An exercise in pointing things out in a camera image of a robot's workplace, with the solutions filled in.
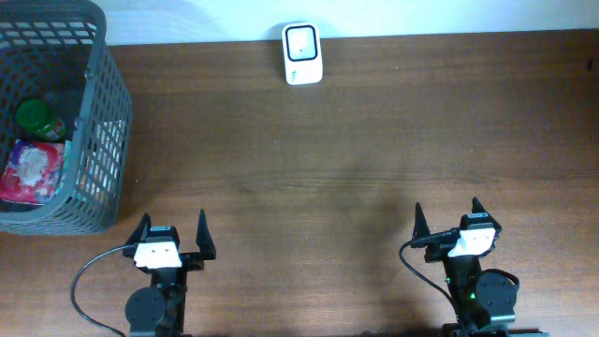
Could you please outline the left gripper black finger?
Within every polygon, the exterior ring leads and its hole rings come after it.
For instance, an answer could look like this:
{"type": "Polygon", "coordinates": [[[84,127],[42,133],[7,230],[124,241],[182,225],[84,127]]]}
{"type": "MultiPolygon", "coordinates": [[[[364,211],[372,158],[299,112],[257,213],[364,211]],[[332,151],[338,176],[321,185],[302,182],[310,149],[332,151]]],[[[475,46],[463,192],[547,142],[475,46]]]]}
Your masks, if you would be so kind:
{"type": "Polygon", "coordinates": [[[146,212],[142,215],[138,226],[134,229],[132,234],[129,236],[126,245],[135,245],[145,240],[147,232],[151,227],[151,217],[146,212]]]}
{"type": "Polygon", "coordinates": [[[196,245],[202,258],[216,258],[216,247],[208,228],[207,216],[204,209],[200,210],[198,218],[196,245]]]}

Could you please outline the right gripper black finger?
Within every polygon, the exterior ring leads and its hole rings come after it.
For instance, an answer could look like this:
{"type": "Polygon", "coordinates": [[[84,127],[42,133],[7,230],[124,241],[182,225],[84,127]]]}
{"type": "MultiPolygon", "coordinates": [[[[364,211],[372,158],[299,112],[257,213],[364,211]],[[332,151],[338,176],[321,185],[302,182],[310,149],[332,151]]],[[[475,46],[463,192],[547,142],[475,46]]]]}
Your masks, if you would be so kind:
{"type": "Polygon", "coordinates": [[[486,209],[477,197],[472,199],[472,213],[483,213],[486,209]]]}
{"type": "Polygon", "coordinates": [[[417,202],[415,206],[415,222],[412,240],[414,242],[422,242],[423,240],[429,238],[430,235],[430,228],[428,226],[422,206],[419,202],[417,202]]]}

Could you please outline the red purple snack package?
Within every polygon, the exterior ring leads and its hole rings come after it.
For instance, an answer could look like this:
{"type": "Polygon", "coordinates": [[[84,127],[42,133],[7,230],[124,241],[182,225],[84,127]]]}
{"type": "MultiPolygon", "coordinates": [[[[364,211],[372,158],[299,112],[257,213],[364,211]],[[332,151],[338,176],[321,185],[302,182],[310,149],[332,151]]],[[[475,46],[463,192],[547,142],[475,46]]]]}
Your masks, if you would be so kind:
{"type": "Polygon", "coordinates": [[[18,139],[1,176],[1,199],[43,205],[55,195],[60,182],[66,146],[18,139]]]}

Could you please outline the green lid glass jar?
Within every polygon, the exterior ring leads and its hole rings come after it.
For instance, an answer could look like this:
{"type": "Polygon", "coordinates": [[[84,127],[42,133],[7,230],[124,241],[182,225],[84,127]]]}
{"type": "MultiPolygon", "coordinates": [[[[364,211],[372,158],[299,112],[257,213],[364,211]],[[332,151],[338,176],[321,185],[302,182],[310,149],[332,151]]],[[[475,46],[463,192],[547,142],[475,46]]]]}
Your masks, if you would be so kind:
{"type": "Polygon", "coordinates": [[[66,136],[66,125],[42,99],[24,100],[16,109],[18,124],[30,135],[48,142],[61,141],[66,136]]]}

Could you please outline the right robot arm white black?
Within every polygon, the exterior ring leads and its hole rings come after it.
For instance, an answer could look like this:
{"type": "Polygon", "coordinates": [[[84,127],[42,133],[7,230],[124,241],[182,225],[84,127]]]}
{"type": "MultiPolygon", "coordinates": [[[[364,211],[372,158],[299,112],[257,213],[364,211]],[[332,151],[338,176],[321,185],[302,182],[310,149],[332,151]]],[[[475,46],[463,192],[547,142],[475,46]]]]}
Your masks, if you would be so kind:
{"type": "Polygon", "coordinates": [[[399,251],[403,265],[418,278],[440,291],[452,306],[456,321],[441,327],[442,336],[544,336],[541,330],[512,330],[516,321],[515,306],[519,278],[507,271],[481,268],[480,259],[495,248],[502,226],[487,212],[477,198],[472,210],[449,230],[432,233],[419,203],[415,206],[415,225],[410,241],[399,251]],[[412,267],[405,248],[423,248],[427,263],[441,262],[447,289],[442,289],[412,267]]]}

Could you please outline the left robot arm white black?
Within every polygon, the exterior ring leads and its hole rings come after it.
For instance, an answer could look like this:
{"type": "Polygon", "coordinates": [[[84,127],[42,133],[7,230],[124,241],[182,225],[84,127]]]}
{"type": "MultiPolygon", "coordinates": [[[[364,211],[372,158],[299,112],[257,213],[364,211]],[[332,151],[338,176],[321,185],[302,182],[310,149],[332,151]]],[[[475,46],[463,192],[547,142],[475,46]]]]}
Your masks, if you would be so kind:
{"type": "Polygon", "coordinates": [[[203,271],[205,262],[216,259],[216,248],[201,210],[194,252],[179,251],[180,238],[173,226],[154,227],[145,213],[125,242],[124,256],[151,276],[151,283],[134,292],[124,312],[132,336],[183,336],[187,274],[203,271]]]}

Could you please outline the grey plastic mesh basket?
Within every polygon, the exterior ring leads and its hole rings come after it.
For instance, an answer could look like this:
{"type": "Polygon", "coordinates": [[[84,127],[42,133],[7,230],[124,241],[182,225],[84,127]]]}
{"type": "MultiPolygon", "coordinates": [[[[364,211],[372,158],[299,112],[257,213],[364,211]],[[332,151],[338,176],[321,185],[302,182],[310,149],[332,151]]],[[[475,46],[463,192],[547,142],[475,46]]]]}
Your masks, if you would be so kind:
{"type": "Polygon", "coordinates": [[[117,220],[132,100],[91,1],[1,4],[1,162],[28,138],[16,109],[40,98],[66,125],[71,147],[59,193],[43,205],[4,201],[1,229],[19,235],[89,235],[117,220]]]}

